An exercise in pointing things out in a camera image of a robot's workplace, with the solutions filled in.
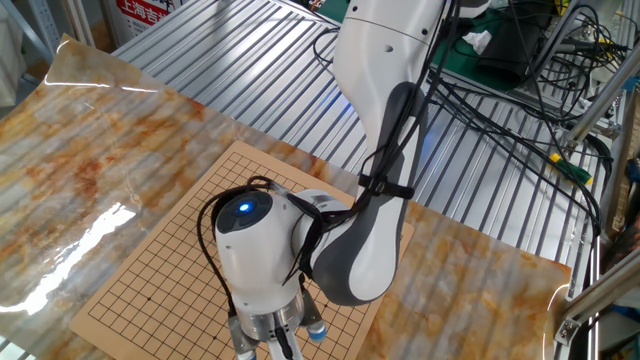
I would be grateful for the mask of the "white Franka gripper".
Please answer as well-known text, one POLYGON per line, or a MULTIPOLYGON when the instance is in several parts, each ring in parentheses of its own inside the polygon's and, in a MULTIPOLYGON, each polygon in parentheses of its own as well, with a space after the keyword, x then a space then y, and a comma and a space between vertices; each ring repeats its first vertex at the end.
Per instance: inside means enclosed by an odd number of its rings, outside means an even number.
POLYGON ((277 340, 267 343, 269 354, 272 360, 303 360, 301 349, 295 340, 287 339, 286 346, 283 347, 277 340), (287 357, 285 351, 291 350, 290 357, 287 357))

